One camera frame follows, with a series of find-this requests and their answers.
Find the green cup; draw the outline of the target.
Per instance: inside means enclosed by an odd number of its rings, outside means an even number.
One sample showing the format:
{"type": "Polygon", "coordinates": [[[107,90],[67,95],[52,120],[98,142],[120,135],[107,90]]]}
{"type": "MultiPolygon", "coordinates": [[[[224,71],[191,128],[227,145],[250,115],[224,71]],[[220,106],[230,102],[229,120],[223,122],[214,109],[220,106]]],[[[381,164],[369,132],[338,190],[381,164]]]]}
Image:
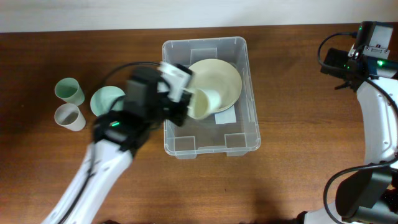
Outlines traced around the green cup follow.
{"type": "Polygon", "coordinates": [[[80,84],[74,78],[64,78],[55,85],[55,95],[66,103],[80,106],[85,100],[85,94],[80,84]]]}

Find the green small bowl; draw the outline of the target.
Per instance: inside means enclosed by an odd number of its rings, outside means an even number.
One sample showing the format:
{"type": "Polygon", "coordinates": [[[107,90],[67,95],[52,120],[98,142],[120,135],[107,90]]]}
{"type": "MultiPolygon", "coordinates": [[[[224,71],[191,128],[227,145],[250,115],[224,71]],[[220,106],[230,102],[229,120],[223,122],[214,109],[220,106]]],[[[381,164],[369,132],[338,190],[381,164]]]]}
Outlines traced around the green small bowl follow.
{"type": "Polygon", "coordinates": [[[104,86],[97,90],[90,100],[90,108],[95,116],[101,116],[109,111],[114,100],[125,93],[116,86],[104,86]]]}

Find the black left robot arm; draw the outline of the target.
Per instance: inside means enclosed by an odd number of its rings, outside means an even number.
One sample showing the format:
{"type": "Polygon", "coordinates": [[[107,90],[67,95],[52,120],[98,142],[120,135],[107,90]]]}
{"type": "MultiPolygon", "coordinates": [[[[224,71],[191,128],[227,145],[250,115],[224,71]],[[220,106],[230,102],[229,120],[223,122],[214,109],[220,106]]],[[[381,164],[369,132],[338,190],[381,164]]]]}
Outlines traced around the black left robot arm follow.
{"type": "Polygon", "coordinates": [[[123,109],[109,108],[97,117],[85,158],[44,223],[91,223],[155,126],[165,120],[177,126],[184,123],[192,78],[193,72],[179,64],[135,68],[126,82],[126,94],[116,98],[123,109]]]}

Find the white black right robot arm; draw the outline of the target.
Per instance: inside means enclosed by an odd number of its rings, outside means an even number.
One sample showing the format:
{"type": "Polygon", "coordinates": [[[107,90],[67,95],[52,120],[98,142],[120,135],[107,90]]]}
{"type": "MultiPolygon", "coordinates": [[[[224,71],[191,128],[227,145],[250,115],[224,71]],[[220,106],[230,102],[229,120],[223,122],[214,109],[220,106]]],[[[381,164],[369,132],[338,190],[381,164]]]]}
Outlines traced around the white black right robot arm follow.
{"type": "Polygon", "coordinates": [[[345,81],[363,114],[364,165],[333,175],[323,208],[296,223],[397,223],[397,62],[363,51],[330,49],[322,72],[345,81]]]}

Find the cream cup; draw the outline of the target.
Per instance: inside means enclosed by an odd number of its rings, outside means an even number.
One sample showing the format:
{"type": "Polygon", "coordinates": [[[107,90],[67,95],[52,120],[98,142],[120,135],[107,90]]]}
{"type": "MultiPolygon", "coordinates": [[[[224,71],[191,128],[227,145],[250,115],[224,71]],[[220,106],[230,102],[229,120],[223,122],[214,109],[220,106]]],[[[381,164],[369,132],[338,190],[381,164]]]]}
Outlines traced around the cream cup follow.
{"type": "Polygon", "coordinates": [[[196,88],[188,106],[188,116],[193,119],[205,119],[221,106],[221,97],[216,90],[196,88]]]}

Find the beige bowl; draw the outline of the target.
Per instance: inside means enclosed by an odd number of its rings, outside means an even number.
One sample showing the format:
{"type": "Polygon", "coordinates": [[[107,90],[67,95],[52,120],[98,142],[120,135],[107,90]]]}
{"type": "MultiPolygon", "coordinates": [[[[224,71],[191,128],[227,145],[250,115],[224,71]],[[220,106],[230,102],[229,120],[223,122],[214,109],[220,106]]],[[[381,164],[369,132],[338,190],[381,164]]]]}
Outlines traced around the beige bowl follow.
{"type": "Polygon", "coordinates": [[[217,109],[214,110],[215,113],[220,113],[230,109],[238,100],[240,94],[225,94],[221,97],[221,103],[217,109]]]}
{"type": "Polygon", "coordinates": [[[204,59],[191,65],[193,72],[190,88],[216,90],[221,105],[215,113],[227,110],[238,101],[243,88],[242,78],[230,63],[219,59],[204,59]]]}

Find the grey cup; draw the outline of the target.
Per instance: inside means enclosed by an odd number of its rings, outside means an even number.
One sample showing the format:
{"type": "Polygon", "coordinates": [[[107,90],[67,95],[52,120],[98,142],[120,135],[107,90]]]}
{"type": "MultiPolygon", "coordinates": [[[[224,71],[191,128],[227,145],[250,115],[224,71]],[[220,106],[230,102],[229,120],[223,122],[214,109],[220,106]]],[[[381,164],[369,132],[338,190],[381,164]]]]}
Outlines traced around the grey cup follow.
{"type": "Polygon", "coordinates": [[[86,125],[86,119],[79,107],[71,103],[59,106],[55,111],[54,120],[71,131],[81,131],[86,125]]]}

